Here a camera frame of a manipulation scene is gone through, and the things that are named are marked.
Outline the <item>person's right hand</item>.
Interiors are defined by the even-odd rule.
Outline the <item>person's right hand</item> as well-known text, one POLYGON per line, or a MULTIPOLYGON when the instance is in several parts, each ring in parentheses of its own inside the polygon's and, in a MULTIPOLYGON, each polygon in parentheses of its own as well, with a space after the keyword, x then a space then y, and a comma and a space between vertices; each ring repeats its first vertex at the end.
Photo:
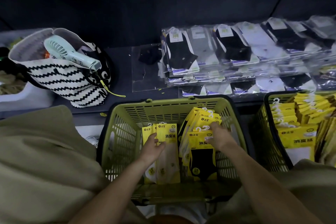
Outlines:
POLYGON ((229 150, 238 147, 236 141, 232 137, 231 133, 226 129, 221 127, 216 122, 210 124, 210 129, 212 131, 212 136, 216 139, 216 150, 221 153, 228 153, 229 150))

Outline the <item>person's left hand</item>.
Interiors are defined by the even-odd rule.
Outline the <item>person's left hand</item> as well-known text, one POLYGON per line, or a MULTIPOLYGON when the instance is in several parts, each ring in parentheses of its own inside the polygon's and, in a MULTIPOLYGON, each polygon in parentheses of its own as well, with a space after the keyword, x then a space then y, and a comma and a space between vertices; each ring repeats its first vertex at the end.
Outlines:
POLYGON ((154 161, 156 161, 160 155, 155 154, 155 146, 159 145, 159 140, 156 139, 157 133, 153 133, 148 137, 147 142, 141 149, 139 160, 144 164, 145 168, 148 168, 154 161))

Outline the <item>white sock yellow packet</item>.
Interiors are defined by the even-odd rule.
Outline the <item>white sock yellow packet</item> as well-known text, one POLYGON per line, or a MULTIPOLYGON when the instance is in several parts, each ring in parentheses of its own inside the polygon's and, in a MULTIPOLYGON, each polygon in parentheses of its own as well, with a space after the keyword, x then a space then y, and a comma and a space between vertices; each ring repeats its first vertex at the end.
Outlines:
MULTIPOLYGON (((143 145, 148 140, 148 137, 154 133, 152 124, 149 124, 150 126, 143 127, 142 128, 142 139, 143 139, 143 145)), ((155 184, 157 183, 157 161, 154 161, 149 168, 145 171, 144 174, 144 184, 155 184)))
POLYGON ((156 162, 156 183, 159 185, 180 183, 177 124, 159 123, 156 132, 158 144, 166 143, 156 162))

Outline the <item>black sock yellow packet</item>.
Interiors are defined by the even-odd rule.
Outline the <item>black sock yellow packet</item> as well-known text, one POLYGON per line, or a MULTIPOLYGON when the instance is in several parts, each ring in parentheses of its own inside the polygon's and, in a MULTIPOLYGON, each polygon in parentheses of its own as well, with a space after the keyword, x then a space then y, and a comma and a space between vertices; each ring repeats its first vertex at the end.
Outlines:
POLYGON ((208 140, 212 138, 212 130, 188 134, 188 146, 190 147, 189 170, 194 181, 217 180, 216 151, 208 143, 208 140))

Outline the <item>person's right forearm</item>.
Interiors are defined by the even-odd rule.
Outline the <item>person's right forearm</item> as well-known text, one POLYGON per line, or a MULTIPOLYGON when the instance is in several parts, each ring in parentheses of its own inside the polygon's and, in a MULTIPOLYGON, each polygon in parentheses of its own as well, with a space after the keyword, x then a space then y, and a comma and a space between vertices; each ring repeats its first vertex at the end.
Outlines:
POLYGON ((234 141, 219 149, 233 163, 251 207, 263 224, 323 224, 234 141))

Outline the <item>person's left forearm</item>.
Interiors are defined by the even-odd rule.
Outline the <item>person's left forearm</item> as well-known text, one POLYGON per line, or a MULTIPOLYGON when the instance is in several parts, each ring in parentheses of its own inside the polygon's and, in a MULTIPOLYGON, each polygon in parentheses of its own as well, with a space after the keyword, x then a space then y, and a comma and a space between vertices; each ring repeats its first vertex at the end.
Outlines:
POLYGON ((155 160, 153 155, 141 155, 87 203, 69 224, 118 224, 141 176, 155 160))

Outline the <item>stack of yellow sock packets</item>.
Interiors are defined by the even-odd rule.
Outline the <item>stack of yellow sock packets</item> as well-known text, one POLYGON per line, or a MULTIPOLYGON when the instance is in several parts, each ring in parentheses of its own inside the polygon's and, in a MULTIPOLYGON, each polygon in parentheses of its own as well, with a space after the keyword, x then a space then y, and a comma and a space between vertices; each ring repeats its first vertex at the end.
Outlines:
POLYGON ((212 137, 210 124, 221 125, 221 116, 211 109, 194 107, 186 117, 179 132, 178 156, 187 167, 191 160, 191 149, 204 145, 212 137))
POLYGON ((288 167, 302 159, 336 167, 336 91, 272 93, 265 99, 268 127, 288 167))

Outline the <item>green plastic shopping basket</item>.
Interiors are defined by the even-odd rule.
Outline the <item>green plastic shopping basket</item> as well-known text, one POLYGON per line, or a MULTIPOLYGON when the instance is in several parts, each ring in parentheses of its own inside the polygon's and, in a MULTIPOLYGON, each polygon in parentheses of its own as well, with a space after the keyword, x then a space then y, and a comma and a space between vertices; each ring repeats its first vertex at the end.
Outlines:
MULTIPOLYGON (((276 94, 292 94, 297 92, 307 91, 292 91, 292 92, 275 92, 276 94)), ((256 147, 257 160, 269 171, 272 172, 285 172, 293 168, 293 166, 288 167, 287 164, 290 163, 288 159, 285 158, 285 150, 280 148, 279 142, 276 142, 270 132, 268 127, 268 118, 265 108, 265 99, 269 94, 264 97, 264 102, 257 113, 257 121, 251 125, 252 140, 254 146, 256 147)))
MULTIPOLYGON (((224 125, 236 129, 242 148, 255 158, 254 146, 247 125, 228 96, 199 96, 184 99, 141 100, 119 102, 111 106, 102 129, 97 148, 97 162, 108 180, 113 181, 136 159, 141 150, 141 128, 148 123, 172 122, 182 126, 193 107, 206 107, 218 113, 224 125)), ((192 181, 187 171, 181 170, 181 182, 177 184, 145 184, 138 182, 131 197, 135 205, 157 205, 187 201, 227 201, 238 190, 240 181, 229 161, 222 153, 216 153, 217 180, 192 181)))

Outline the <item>clear bag with black sock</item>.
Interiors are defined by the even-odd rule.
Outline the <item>clear bag with black sock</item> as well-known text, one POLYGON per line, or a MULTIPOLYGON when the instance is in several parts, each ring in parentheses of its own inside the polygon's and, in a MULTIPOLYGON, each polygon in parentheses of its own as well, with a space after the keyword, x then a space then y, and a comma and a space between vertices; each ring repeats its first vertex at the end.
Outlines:
POLYGON ((146 44, 132 47, 132 92, 166 88, 162 75, 161 44, 146 44))

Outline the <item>pile of clear bagged socks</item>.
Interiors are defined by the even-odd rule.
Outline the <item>pile of clear bagged socks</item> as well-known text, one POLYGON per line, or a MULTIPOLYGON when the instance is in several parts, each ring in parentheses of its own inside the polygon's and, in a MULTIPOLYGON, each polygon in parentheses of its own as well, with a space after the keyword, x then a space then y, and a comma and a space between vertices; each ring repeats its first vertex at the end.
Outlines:
POLYGON ((182 97, 336 90, 336 15, 162 30, 158 76, 182 97))

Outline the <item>black white zigzag tote bag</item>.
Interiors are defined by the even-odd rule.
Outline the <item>black white zigzag tote bag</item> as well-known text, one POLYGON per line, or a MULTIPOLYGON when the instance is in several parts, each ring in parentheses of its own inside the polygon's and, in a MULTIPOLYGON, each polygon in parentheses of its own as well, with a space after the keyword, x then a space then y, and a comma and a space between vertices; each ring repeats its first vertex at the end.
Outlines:
POLYGON ((21 73, 30 83, 53 91, 76 108, 103 104, 110 86, 114 87, 117 80, 109 55, 65 28, 47 28, 25 37, 10 50, 8 57, 23 69, 21 73), (53 35, 64 38, 77 52, 99 60, 102 68, 91 71, 68 60, 50 58, 44 40, 53 35))

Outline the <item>mint green handheld fan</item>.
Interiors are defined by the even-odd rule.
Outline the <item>mint green handheld fan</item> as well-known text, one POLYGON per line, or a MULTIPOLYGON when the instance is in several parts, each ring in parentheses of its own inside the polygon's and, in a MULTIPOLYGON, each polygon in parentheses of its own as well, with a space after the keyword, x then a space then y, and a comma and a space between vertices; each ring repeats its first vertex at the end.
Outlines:
POLYGON ((77 52, 68 41, 58 35, 53 35, 45 39, 44 47, 49 53, 50 58, 68 60, 91 71, 102 68, 102 64, 99 60, 89 57, 84 53, 77 52))

